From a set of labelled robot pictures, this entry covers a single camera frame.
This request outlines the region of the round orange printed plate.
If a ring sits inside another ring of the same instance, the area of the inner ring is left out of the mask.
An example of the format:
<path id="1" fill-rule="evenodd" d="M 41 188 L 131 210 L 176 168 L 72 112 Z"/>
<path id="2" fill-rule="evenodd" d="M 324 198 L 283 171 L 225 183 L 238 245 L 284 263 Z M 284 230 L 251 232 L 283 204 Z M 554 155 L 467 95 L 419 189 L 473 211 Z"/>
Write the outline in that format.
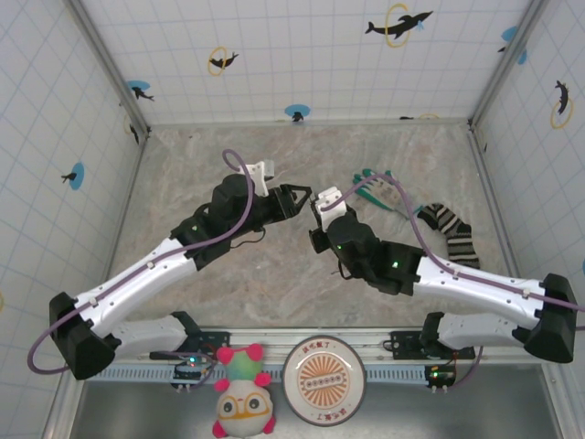
<path id="1" fill-rule="evenodd" d="M 345 341 L 309 337 L 289 353 L 282 368 L 285 400 L 294 414 L 314 426 L 348 421 L 365 397 L 367 374 Z"/>

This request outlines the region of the fish on blue disc sticker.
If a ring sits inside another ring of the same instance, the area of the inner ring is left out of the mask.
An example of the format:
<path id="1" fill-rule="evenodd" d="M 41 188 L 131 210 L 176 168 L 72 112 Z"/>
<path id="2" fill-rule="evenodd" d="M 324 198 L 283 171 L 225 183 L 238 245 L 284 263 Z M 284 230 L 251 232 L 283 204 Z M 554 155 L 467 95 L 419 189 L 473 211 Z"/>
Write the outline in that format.
<path id="1" fill-rule="evenodd" d="M 284 109 L 284 113 L 294 123 L 302 122 L 311 112 L 311 108 L 305 104 L 291 104 Z"/>
<path id="2" fill-rule="evenodd" d="M 85 179 L 85 165 L 76 163 L 66 175 L 60 176 L 63 184 L 68 184 L 73 191 L 81 188 Z"/>

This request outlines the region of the aluminium frame post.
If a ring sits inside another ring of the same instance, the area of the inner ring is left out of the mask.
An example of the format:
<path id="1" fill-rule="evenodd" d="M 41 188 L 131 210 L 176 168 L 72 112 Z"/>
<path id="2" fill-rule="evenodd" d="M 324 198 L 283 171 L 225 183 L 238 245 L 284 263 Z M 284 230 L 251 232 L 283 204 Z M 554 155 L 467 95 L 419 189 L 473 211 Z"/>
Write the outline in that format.
<path id="1" fill-rule="evenodd" d="M 133 127 L 139 134 L 140 142 L 149 126 L 139 109 L 137 100 L 131 93 L 124 80 L 120 69 L 118 68 L 112 54 L 104 43 L 99 30 L 93 23 L 87 8 L 82 0 L 63 0 L 65 7 L 69 10 L 77 28 L 86 40 L 94 57 L 98 61 L 109 83 L 115 90 L 118 97 L 119 105 L 129 115 Z"/>
<path id="2" fill-rule="evenodd" d="M 549 3 L 550 0 L 529 0 L 526 11 L 516 27 L 516 33 L 507 43 L 503 57 L 484 88 L 472 116 L 468 119 L 468 126 L 472 133 L 482 123 L 518 59 L 527 48 L 528 40 Z"/>

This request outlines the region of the aluminium frame bar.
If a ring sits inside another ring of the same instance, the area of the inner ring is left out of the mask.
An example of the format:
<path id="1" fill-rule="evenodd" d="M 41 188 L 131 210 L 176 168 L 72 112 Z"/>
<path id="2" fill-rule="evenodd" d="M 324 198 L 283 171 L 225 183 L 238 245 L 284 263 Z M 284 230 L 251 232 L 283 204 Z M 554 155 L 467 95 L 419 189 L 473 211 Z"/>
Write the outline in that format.
<path id="1" fill-rule="evenodd" d="M 122 211 L 121 211 L 119 220 L 116 224 L 114 240 L 113 240 L 112 246 L 110 248 L 108 263 L 106 264 L 106 266 L 104 268 L 104 273 L 103 273 L 103 280 L 104 281 L 107 281 L 110 277 L 110 274 L 112 273 L 112 267 L 113 267 L 115 255 L 117 252 L 117 248 L 119 246 L 120 238 L 122 235 L 123 225 L 124 225 L 124 222 L 125 222 L 126 217 L 127 217 L 129 205 L 130 205 L 133 191 L 134 191 L 134 187 L 136 184 L 136 179 L 137 179 L 137 176 L 138 176 L 138 173 L 139 173 L 142 161 L 143 161 L 144 150 L 147 146 L 148 139 L 151 136 L 151 132 L 152 132 L 152 129 L 150 126 L 148 126 L 143 140 L 138 144 L 139 154 L 138 154 L 136 161 L 133 165 L 132 173 L 130 174 L 131 178 L 129 179 L 128 188 L 127 188 L 126 194 L 125 194 L 124 199 L 123 199 Z"/>
<path id="2" fill-rule="evenodd" d="M 510 245 L 508 233 L 505 228 L 504 218 L 499 203 L 496 199 L 494 186 L 488 174 L 488 169 L 484 161 L 482 149 L 472 128 L 469 128 L 467 130 L 467 137 L 473 154 L 473 159 L 479 174 L 479 179 L 482 184 L 484 195 L 488 204 L 490 217 L 495 226 L 495 234 L 497 237 L 498 245 L 504 257 L 505 268 L 510 276 L 519 275 L 520 270 L 517 265 L 514 252 Z"/>
<path id="3" fill-rule="evenodd" d="M 313 120 L 307 119 L 298 123 L 286 120 L 248 121 L 224 123 L 157 123 L 152 129 L 191 129 L 191 128 L 244 128 L 244 127 L 285 127 L 285 126 L 345 126 L 345 125 L 435 125 L 435 124 L 463 124 L 467 126 L 466 118 L 414 118 L 414 119 L 351 119 L 351 120 Z"/>

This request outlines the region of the shark on blue oval sticker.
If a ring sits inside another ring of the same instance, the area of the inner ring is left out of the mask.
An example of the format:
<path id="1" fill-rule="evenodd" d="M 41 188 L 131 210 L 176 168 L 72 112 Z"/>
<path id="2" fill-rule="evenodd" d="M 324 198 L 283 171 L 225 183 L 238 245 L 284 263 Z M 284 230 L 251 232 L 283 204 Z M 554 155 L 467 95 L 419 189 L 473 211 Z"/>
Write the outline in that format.
<path id="1" fill-rule="evenodd" d="M 134 94 L 136 100 L 144 99 L 147 101 L 154 101 L 154 96 L 147 94 L 151 89 L 151 85 L 143 80 L 128 80 L 127 86 Z"/>

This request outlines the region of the blue patches fish sticker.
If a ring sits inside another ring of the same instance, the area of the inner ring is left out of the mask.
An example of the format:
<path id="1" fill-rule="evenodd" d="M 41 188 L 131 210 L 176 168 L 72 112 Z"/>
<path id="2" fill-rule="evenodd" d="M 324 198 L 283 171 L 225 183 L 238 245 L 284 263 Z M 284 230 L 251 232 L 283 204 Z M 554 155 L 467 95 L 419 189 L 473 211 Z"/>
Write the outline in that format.
<path id="1" fill-rule="evenodd" d="M 512 41 L 515 37 L 517 31 L 517 27 L 509 27 L 501 34 L 501 39 L 505 42 L 505 44 L 497 50 L 498 53 L 503 53 L 507 49 L 508 44 Z M 517 64 L 523 65 L 527 61 L 527 48 L 523 48 L 522 52 L 520 53 Z"/>

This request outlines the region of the pink white plush toy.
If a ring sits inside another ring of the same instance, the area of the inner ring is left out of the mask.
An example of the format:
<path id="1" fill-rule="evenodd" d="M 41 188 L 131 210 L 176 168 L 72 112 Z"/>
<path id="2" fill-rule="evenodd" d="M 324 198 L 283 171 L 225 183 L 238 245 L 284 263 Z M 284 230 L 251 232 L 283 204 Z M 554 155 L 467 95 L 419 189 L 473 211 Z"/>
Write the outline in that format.
<path id="1" fill-rule="evenodd" d="M 273 432 L 275 417 L 268 391 L 272 378 L 263 370 L 263 358 L 264 349 L 258 343 L 217 351 L 226 376 L 214 384 L 219 393 L 212 427 L 216 439 L 249 439 Z"/>

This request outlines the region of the black grey striped sock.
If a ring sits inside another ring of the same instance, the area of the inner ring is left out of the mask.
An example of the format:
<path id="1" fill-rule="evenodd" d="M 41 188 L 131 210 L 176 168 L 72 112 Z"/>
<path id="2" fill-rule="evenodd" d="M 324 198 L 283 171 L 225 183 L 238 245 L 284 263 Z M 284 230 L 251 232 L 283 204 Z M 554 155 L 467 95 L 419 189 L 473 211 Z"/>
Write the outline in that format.
<path id="1" fill-rule="evenodd" d="M 433 203 L 422 207 L 417 217 L 445 237 L 450 261 L 474 269 L 481 268 L 473 246 L 473 229 L 452 210 L 441 203 Z"/>

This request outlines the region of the small circuit board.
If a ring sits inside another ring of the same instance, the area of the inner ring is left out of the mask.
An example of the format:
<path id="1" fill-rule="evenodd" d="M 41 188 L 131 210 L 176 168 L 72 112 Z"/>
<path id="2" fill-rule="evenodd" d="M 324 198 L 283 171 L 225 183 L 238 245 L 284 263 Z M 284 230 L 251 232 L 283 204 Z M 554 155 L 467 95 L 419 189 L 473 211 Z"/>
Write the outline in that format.
<path id="1" fill-rule="evenodd" d="M 427 382 L 426 387 L 432 393 L 437 393 L 438 391 L 446 392 L 457 380 L 456 367 L 451 363 L 426 366 L 424 372 Z"/>
<path id="2" fill-rule="evenodd" d="M 216 361 L 206 354 L 187 354 L 182 361 L 175 364 L 172 387 L 177 393 L 191 392 L 206 384 L 211 377 Z"/>

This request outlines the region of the green white work glove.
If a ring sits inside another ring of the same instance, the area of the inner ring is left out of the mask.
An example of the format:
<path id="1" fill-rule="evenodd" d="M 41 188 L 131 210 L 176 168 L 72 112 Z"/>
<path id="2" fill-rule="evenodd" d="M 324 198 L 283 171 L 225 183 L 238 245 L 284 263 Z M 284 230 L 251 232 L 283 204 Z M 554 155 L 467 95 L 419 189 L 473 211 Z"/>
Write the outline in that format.
<path id="1" fill-rule="evenodd" d="M 361 174 L 354 174 L 353 184 L 355 185 L 374 174 L 376 174 L 376 172 L 372 169 L 363 169 Z M 382 209 L 398 212 L 407 220 L 410 217 L 399 190 L 385 178 L 376 178 L 366 183 L 356 191 L 356 194 Z M 410 201 L 412 212 L 418 214 L 423 206 L 417 206 L 413 199 Z"/>

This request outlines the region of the grey metal panel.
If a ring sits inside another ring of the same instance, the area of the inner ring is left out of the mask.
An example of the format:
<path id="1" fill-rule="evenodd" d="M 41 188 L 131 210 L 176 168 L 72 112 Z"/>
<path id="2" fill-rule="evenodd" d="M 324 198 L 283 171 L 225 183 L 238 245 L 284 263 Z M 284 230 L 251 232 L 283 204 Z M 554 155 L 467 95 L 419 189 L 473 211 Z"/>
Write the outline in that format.
<path id="1" fill-rule="evenodd" d="M 272 434 L 249 439 L 561 439 L 539 377 L 480 370 L 463 386 L 431 393 L 418 386 L 370 384 L 347 422 L 318 427 L 296 416 L 281 385 L 271 387 Z M 215 439 L 218 396 L 206 386 L 85 385 L 70 439 Z"/>

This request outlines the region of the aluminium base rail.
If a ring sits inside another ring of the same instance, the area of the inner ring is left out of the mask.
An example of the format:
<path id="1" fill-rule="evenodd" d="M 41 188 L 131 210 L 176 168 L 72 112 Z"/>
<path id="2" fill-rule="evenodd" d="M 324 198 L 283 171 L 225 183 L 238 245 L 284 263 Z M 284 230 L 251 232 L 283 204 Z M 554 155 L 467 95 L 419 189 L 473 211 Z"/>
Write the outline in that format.
<path id="1" fill-rule="evenodd" d="M 243 348 L 252 343 L 264 347 L 267 365 L 282 364 L 299 343 L 309 337 L 336 337 L 343 340 L 357 353 L 366 365 L 393 364 L 393 354 L 383 348 L 383 342 L 392 339 L 395 330 L 390 327 L 234 327 L 230 328 L 229 344 Z M 486 347 L 481 362 L 489 365 L 543 364 L 543 359 L 529 355 L 522 348 Z"/>

